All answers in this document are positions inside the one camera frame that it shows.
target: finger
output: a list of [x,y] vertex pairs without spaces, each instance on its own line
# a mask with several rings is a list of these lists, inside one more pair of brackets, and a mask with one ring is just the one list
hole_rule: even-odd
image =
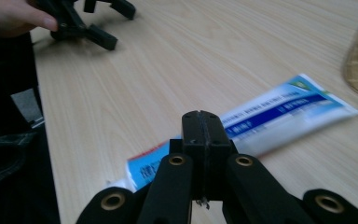
[[24,25],[17,27],[15,29],[0,32],[0,37],[3,37],[3,38],[15,37],[18,35],[25,34],[34,28],[35,28],[35,26],[32,24],[24,24]]
[[25,2],[13,6],[11,13],[17,20],[25,23],[40,26],[50,31],[58,30],[57,21],[52,16],[42,10],[31,7]]

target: wood grain surface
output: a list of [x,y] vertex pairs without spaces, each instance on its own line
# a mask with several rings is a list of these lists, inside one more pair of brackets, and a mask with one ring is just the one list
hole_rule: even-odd
[[[106,3],[82,13],[76,2],[87,25],[117,37],[114,51],[33,31],[62,223],[124,177],[127,158],[179,134],[186,112],[221,115],[299,73],[358,109],[341,70],[358,0],[131,2],[133,21]],[[299,198],[323,188],[358,206],[358,116],[260,159]],[[225,222],[221,203],[193,211],[192,223]]]

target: blue label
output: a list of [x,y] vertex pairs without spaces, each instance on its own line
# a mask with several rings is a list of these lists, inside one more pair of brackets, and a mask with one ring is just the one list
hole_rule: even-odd
[[244,119],[239,123],[233,124],[225,128],[228,138],[233,138],[240,134],[249,132],[257,127],[264,125],[265,123],[276,119],[282,115],[293,112],[294,110],[299,109],[304,105],[310,105],[316,102],[321,102],[326,100],[322,95],[314,94],[310,96],[305,96],[302,98],[297,98],[294,100],[287,101],[283,104],[277,105],[268,109],[260,114],[257,114],[251,118]]

